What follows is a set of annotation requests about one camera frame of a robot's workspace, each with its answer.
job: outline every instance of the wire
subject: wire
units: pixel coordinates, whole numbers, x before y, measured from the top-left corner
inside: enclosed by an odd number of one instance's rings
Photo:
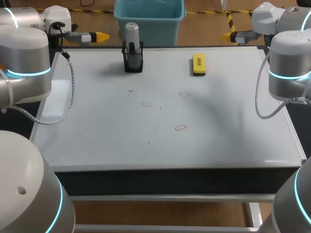
[[[11,7],[11,3],[10,0],[4,0],[6,7],[10,8]]]
[[[6,87],[8,89],[8,94],[9,94],[9,107],[12,107],[13,105],[13,89],[12,89],[12,85],[10,80],[8,79],[8,77],[6,76],[6,74],[3,72],[2,69],[0,69],[0,74],[2,75],[2,77],[5,80],[6,83]]]
[[[68,109],[67,113],[62,118],[60,118],[57,121],[42,121],[42,120],[39,120],[39,119],[35,118],[34,116],[32,116],[26,110],[24,110],[24,109],[22,109],[20,107],[17,107],[15,105],[13,105],[12,107],[9,107],[9,108],[12,108],[12,109],[14,109],[16,111],[19,111],[19,112],[23,113],[26,117],[28,117],[33,122],[41,124],[41,125],[54,125],[54,124],[57,124],[57,123],[63,121],[64,119],[66,119],[69,116],[69,114],[71,113],[71,111],[72,111],[73,101],[74,101],[74,93],[75,93],[75,79],[74,79],[73,67],[72,67],[72,64],[71,64],[71,61],[70,61],[69,58],[67,59],[67,61],[68,61],[68,64],[69,64],[70,70],[71,70],[72,94],[71,94],[71,101],[70,101],[69,109]]]
[[[80,5],[81,5],[81,6],[91,6],[91,5],[93,5],[94,3],[95,3],[95,0],[93,0],[93,2],[92,2],[91,4],[84,5],[84,4],[82,4],[82,0],[80,0]]]
[[[59,48],[59,51],[61,53],[63,52],[63,48],[62,47],[63,47],[63,42],[64,42],[64,33],[63,33],[61,27],[64,27],[64,26],[65,26],[65,24],[63,22],[53,22],[49,26],[49,37],[51,37],[51,28],[60,31],[61,42],[60,42],[60,45],[58,46],[58,48]]]
[[[294,97],[294,98],[287,99],[286,101],[284,101],[270,115],[263,116],[263,115],[260,114],[260,111],[259,111],[259,108],[258,108],[259,85],[260,85],[262,70],[263,70],[267,60],[269,59],[269,57],[270,57],[270,50],[267,53],[266,57],[264,58],[264,60],[263,60],[263,62],[261,64],[261,67],[260,67],[260,70],[259,70],[259,73],[258,73],[258,77],[257,77],[256,93],[255,93],[255,109],[256,109],[257,115],[261,119],[269,119],[269,118],[275,116],[284,106],[286,106],[287,104],[292,103],[292,102],[301,102],[301,103],[305,103],[306,102],[308,105],[311,105],[310,99],[307,99],[304,96],[303,97]]]

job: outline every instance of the blue plastic bin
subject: blue plastic bin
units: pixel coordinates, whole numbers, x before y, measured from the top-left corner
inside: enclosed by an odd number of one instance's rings
[[[186,15],[184,0],[116,0],[114,9],[123,40],[125,25],[134,22],[144,46],[175,46]]]

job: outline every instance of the red circle marking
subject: red circle marking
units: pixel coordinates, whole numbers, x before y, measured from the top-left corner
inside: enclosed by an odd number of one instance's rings
[[[187,126],[186,125],[178,125],[175,130],[176,131],[180,131],[180,130],[184,130]]]
[[[140,103],[142,106],[145,106],[145,107],[150,107],[151,104],[149,102],[141,102]]]
[[[181,96],[181,97],[188,97],[188,96],[190,96],[190,93],[182,91],[182,92],[179,92],[178,95]]]

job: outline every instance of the hazard tape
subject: hazard tape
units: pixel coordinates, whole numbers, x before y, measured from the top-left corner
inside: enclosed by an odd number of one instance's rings
[[[36,11],[44,11],[44,8],[35,8]],[[86,10],[86,9],[76,9],[68,8],[70,12],[84,12],[84,13],[101,13],[101,14],[113,14],[113,10]]]
[[[237,30],[235,29],[235,26],[233,24],[232,13],[226,12],[226,16],[227,16],[227,20],[228,20],[228,23],[229,23],[229,27],[230,27],[231,33],[235,33]]]
[[[44,11],[44,8],[36,8],[37,11]],[[88,9],[77,9],[77,8],[68,8],[70,12],[85,12],[85,13],[101,13],[101,14],[113,14],[113,10],[88,10]],[[199,14],[223,14],[223,13],[245,13],[249,14],[253,11],[187,11],[188,15],[199,15]]]

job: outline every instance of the floor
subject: floor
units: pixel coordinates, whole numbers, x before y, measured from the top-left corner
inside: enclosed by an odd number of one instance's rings
[[[92,0],[82,0],[83,4]],[[228,0],[227,10],[254,10],[262,0]],[[295,0],[270,0],[277,7],[296,5]],[[46,8],[52,5],[82,9],[79,0],[13,0],[12,5]],[[95,4],[83,9],[113,10],[114,0],[95,0]],[[221,10],[219,0],[185,0],[187,11]],[[72,22],[78,31],[103,32],[110,39],[100,45],[121,45],[118,23],[113,14],[71,12]],[[237,31],[251,30],[249,14],[234,13]],[[177,45],[206,46],[232,45],[220,39],[230,32],[226,16],[220,14],[191,14],[182,20]],[[263,45],[263,38],[250,43]],[[129,202],[129,201],[75,201],[78,224],[138,224],[138,225],[185,225],[185,226],[248,226],[249,221],[243,203],[197,203],[197,202]],[[261,203],[262,218],[271,212],[272,204]]]

